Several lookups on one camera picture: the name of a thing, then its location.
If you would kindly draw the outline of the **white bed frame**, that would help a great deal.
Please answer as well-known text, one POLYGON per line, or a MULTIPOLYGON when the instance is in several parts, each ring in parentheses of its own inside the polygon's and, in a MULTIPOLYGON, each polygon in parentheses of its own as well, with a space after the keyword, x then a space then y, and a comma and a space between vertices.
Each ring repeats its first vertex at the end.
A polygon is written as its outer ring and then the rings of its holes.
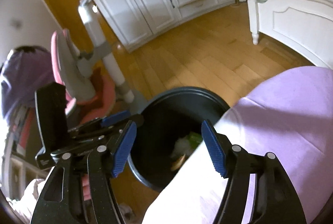
POLYGON ((253 44, 262 33, 314 65, 332 68, 332 0, 248 0, 247 4, 253 44))

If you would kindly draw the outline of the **black trash bin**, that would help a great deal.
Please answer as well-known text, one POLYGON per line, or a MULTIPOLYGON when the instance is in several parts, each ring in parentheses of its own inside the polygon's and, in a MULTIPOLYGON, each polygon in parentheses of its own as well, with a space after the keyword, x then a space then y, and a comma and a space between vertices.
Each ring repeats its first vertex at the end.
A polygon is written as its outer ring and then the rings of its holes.
POLYGON ((201 134, 201 124, 215 124, 230 108, 216 93, 185 86, 167 90, 154 97, 140 112, 143 124, 128 159, 135 177, 150 189, 161 192, 176 171, 171 154, 177 141, 191 134, 201 134))

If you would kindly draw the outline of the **pink desk chair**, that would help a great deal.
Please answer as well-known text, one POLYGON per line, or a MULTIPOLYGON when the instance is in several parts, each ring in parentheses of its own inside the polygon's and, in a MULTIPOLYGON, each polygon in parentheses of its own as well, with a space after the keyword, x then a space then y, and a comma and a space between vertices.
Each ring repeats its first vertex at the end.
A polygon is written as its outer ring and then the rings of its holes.
POLYGON ((95 59, 98 53, 79 53, 67 29, 54 31, 51 61, 55 81, 66 87, 66 117, 75 125, 111 113, 115 83, 95 59))

